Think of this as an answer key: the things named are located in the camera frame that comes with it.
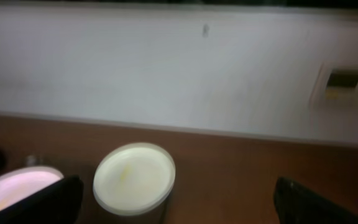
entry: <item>wall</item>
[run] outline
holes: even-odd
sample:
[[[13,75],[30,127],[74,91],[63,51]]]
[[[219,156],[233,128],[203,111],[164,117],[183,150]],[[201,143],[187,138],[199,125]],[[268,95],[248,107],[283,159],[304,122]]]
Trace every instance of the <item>wall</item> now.
[[[323,62],[358,63],[358,15],[0,6],[3,112],[358,144],[308,106]]]

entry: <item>wooden surface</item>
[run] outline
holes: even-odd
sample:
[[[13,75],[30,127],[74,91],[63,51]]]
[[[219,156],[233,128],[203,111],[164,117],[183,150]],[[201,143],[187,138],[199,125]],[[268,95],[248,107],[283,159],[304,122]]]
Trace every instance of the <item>wooden surface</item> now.
[[[114,219],[94,201],[101,159],[131,142],[151,142],[175,160],[177,177],[165,223],[278,223],[277,177],[297,180],[358,214],[358,150],[147,129],[0,117],[7,170],[36,155],[64,174],[79,174],[85,198],[78,223]]]

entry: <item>white wall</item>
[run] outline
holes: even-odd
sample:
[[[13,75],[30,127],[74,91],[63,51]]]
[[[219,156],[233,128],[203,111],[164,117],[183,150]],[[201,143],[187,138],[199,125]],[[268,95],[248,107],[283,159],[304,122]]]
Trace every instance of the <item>white wall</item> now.
[[[284,12],[0,6],[0,111],[358,144],[308,107],[358,16]]]

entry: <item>brown wooden table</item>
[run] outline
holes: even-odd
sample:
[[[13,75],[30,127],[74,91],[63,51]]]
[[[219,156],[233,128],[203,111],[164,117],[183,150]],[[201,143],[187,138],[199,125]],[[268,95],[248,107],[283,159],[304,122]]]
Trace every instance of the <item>brown wooden table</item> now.
[[[358,214],[357,149],[0,116],[6,170],[37,155],[80,175],[85,198],[78,223],[111,223],[93,198],[93,174],[107,153],[131,142],[158,144],[175,160],[165,223],[278,223],[272,197],[279,176]]]

